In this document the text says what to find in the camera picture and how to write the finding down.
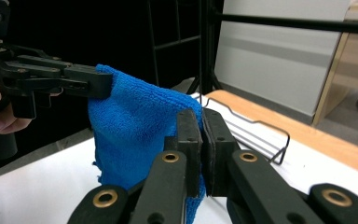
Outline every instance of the cloth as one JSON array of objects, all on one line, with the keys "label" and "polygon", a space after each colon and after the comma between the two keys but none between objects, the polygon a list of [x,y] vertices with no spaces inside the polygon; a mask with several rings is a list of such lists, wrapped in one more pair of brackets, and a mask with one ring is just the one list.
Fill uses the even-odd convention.
[{"label": "cloth", "polygon": [[[176,136],[176,114],[192,108],[202,128],[201,105],[190,96],[129,76],[108,65],[98,72],[113,75],[109,98],[89,99],[89,120],[95,138],[95,165],[102,184],[130,189],[144,180],[166,136]],[[186,199],[186,223],[192,223],[200,197]]]}]

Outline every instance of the white table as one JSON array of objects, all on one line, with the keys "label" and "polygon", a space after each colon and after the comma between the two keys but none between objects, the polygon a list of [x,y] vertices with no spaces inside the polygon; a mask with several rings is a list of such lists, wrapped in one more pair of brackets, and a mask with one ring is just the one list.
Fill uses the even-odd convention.
[{"label": "white table", "polygon": [[[225,119],[232,118],[224,107],[210,103]],[[279,141],[279,134],[263,127],[248,127],[261,132],[271,142]],[[40,161],[0,176],[0,224],[4,223],[66,223],[83,197],[99,186],[100,171],[94,162],[94,139],[67,148]],[[284,163],[273,165],[293,188],[308,193],[312,185],[331,183],[358,195],[358,171],[327,157],[296,140],[287,149]],[[206,198],[194,224],[231,223],[225,198]]]}]

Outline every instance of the white surface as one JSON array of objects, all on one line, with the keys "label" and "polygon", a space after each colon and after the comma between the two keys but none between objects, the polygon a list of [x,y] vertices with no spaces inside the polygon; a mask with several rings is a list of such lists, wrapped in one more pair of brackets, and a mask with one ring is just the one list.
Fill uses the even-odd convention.
[{"label": "white surface", "polygon": [[[282,136],[264,131],[264,127],[241,124],[219,104],[209,107],[225,119],[255,133],[263,134],[272,143],[280,144]],[[83,197],[99,186],[94,161],[94,140],[90,139],[40,161],[0,176],[0,224],[66,223]],[[358,195],[358,172],[296,141],[291,141],[284,163],[273,165],[292,187],[308,192],[311,185],[328,182],[340,185]],[[231,223],[225,198],[206,198],[194,224]]]},{"label": "white surface", "polygon": [[[349,0],[232,0],[225,14],[343,21]],[[338,33],[223,21],[219,81],[313,116]]]}]

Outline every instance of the screw hole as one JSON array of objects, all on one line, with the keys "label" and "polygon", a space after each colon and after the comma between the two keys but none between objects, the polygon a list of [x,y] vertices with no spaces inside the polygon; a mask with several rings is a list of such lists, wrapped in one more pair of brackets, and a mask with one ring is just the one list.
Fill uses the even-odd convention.
[{"label": "screw hole", "polygon": [[257,156],[250,152],[244,152],[240,154],[240,158],[243,161],[257,161]]},{"label": "screw hole", "polygon": [[176,162],[179,160],[179,156],[173,153],[165,154],[162,159],[166,162]]}]

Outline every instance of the dark background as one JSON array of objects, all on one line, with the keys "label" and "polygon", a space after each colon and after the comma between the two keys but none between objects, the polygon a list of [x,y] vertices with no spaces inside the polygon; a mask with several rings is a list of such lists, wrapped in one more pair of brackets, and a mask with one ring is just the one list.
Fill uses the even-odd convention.
[{"label": "dark background", "polygon": [[[155,46],[199,34],[199,2],[177,2],[179,21],[173,0],[153,0],[150,5],[145,0],[10,1],[11,14],[3,40],[42,49],[70,63],[107,64],[148,83],[171,88],[197,76],[200,63],[198,40],[154,50]],[[0,161],[0,167],[90,128],[87,98],[64,92],[52,97],[51,103],[51,108],[37,108],[36,119],[16,133],[19,152]]]}]

